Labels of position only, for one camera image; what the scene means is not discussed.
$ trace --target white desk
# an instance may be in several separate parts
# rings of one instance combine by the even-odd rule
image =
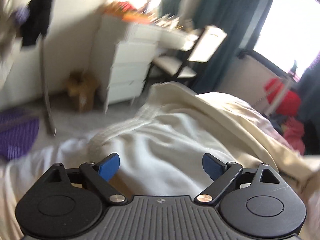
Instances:
[[[189,35],[182,31],[126,23],[103,15],[92,47],[89,71],[100,80],[98,93],[105,102],[105,112],[109,104],[134,100],[141,94],[158,46],[182,49],[191,48],[192,44]]]

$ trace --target white dresser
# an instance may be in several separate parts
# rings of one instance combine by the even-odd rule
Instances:
[[[108,15],[102,17],[89,71],[101,82],[98,93],[105,102],[105,112],[109,104],[141,94],[160,35],[158,26],[125,23]]]

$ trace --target white blanket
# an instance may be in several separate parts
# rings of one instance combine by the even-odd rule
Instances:
[[[194,95],[178,83],[154,85],[135,119],[93,137],[91,159],[116,151],[119,175],[135,194],[197,195],[212,182],[202,169],[204,153],[246,168],[268,163],[292,177],[298,191],[305,185],[311,169],[241,114],[243,106],[225,94],[213,93],[211,102]]]
[[[22,237],[15,206],[53,163],[74,168],[112,152],[119,153],[119,176],[135,194],[195,196],[212,183],[202,169],[204,153],[244,167],[269,163],[294,178],[297,190],[304,187],[311,169],[256,126],[259,115],[240,109],[223,94],[200,99],[181,85],[155,85],[134,119],[106,128],[88,146],[92,134],[0,165],[0,239]]]

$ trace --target bright window light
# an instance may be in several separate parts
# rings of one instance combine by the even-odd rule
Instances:
[[[320,3],[274,0],[254,50],[285,72],[297,60],[300,78],[320,51]]]

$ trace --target hanging clothes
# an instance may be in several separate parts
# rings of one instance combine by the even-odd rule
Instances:
[[[169,15],[169,17],[178,17],[181,1],[182,0],[161,0],[159,5],[159,18],[167,14]]]
[[[21,16],[21,8],[26,8],[29,2],[30,0],[0,0],[0,90],[20,51],[20,46],[15,43],[16,16]]]
[[[22,46],[32,46],[41,34],[46,36],[50,24],[52,0],[31,0],[30,16],[21,26]]]

